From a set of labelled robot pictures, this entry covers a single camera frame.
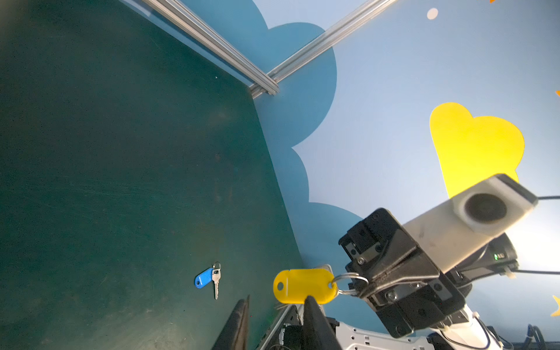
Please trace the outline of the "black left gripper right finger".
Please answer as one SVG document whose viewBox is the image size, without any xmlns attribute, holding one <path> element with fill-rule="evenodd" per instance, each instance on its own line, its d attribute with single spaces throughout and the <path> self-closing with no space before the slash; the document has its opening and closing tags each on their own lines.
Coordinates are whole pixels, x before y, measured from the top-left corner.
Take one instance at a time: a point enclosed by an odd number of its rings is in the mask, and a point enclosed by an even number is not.
<svg viewBox="0 0 560 350">
<path fill-rule="evenodd" d="M 335 332 L 312 296 L 308 296 L 304 303 L 302 349 L 342 350 Z"/>
</svg>

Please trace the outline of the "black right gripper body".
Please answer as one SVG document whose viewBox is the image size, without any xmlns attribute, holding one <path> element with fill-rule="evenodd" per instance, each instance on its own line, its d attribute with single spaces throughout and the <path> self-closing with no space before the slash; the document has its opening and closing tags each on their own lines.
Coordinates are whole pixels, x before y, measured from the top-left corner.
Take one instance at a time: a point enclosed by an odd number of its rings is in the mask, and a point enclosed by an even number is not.
<svg viewBox="0 0 560 350">
<path fill-rule="evenodd" d="M 394 338 L 434 327 L 466 304 L 465 296 L 384 208 L 351 227 L 338 244 L 351 260 L 346 270 L 355 275 L 353 292 Z"/>
</svg>

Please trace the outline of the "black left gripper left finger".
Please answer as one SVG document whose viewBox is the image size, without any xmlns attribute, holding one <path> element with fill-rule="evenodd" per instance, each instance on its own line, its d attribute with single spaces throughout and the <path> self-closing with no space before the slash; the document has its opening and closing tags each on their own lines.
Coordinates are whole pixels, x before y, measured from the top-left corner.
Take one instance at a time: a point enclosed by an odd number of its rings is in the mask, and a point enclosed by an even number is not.
<svg viewBox="0 0 560 350">
<path fill-rule="evenodd" d="M 246 350 L 249 339 L 250 296 L 236 303 L 212 350 Z"/>
</svg>

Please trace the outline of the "yellow key tag with ring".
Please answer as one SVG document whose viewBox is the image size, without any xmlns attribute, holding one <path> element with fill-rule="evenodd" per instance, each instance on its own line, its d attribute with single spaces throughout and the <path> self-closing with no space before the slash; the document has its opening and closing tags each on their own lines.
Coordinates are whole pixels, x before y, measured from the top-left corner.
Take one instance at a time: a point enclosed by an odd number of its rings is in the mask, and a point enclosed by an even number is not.
<svg viewBox="0 0 560 350">
<path fill-rule="evenodd" d="M 328 264 L 316 268 L 290 269 L 277 274 L 273 282 L 274 297 L 282 304 L 303 305 L 307 297 L 313 297 L 319 305 L 325 305 L 340 295 L 357 296 L 355 288 L 341 289 L 340 284 L 345 280 L 363 282 L 369 281 L 356 272 L 346 272 L 335 275 Z"/>
</svg>

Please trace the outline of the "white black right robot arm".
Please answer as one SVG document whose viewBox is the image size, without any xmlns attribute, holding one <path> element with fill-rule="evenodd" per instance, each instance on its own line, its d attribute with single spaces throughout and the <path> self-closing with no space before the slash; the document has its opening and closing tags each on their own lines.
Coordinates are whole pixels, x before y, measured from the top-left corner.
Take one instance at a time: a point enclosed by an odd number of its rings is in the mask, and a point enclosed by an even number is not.
<svg viewBox="0 0 560 350">
<path fill-rule="evenodd" d="M 349 230 L 339 244 L 352 259 L 345 274 L 334 276 L 330 268 L 282 271 L 273 286 L 278 302 L 303 305 L 312 296 L 322 306 L 339 295 L 356 296 L 367 285 L 366 267 L 393 258 L 395 249 L 408 246 L 408 237 L 386 209 L 378 209 Z M 473 281 L 518 266 L 513 244 L 503 234 L 447 274 L 387 290 L 376 314 L 388 334 L 360 330 L 328 317 L 324 321 L 340 349 L 498 349 L 499 335 L 481 322 L 465 299 Z"/>
</svg>

